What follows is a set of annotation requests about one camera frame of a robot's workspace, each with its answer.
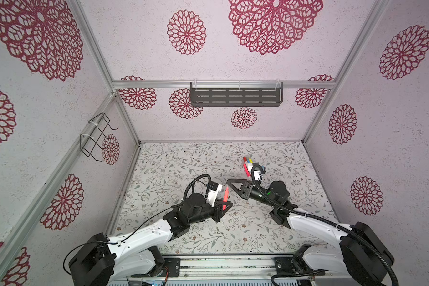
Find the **pink highlighter pen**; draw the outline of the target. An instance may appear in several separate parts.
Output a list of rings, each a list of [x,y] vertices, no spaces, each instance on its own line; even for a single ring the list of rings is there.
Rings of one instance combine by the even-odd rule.
[[[226,190],[224,191],[224,198],[223,198],[223,202],[224,202],[224,205],[223,205],[223,210],[226,210],[226,208],[227,208],[227,202],[228,202],[228,199],[229,199],[229,187],[226,187]]]
[[[246,173],[247,177],[251,177],[250,171],[249,171],[249,166],[248,166],[248,161],[245,160],[243,162],[243,167],[244,167],[244,170],[245,170],[245,173]]]

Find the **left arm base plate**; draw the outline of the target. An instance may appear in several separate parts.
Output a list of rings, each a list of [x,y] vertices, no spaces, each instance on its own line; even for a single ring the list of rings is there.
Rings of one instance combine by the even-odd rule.
[[[134,274],[132,278],[175,278],[180,275],[181,270],[181,259],[180,258],[164,258],[163,263],[158,263],[149,273],[147,274]]]

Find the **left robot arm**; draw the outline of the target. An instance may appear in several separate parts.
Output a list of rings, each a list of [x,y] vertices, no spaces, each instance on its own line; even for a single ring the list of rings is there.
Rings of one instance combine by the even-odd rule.
[[[213,219],[220,222],[233,204],[215,199],[208,202],[195,193],[153,224],[126,235],[93,235],[70,251],[64,270],[76,286],[106,286],[133,275],[153,277],[164,267],[158,247],[186,234],[192,224]]]

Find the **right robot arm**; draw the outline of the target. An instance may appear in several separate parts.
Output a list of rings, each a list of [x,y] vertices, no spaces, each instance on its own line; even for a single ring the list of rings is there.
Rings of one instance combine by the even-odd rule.
[[[274,181],[268,188],[253,179],[229,179],[227,185],[244,200],[272,207],[270,216],[277,224],[310,234],[334,247],[334,251],[301,247],[294,256],[294,277],[330,271],[348,274],[362,286],[380,286],[387,276],[392,285],[398,285],[392,268],[393,255],[367,224],[333,222],[298,208],[289,201],[290,192],[282,181]]]

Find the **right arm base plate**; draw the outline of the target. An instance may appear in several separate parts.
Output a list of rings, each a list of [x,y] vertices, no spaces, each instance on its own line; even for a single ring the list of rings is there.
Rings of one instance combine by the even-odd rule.
[[[312,269],[301,257],[280,256],[274,258],[276,273],[278,275],[320,275],[325,274],[326,270]]]

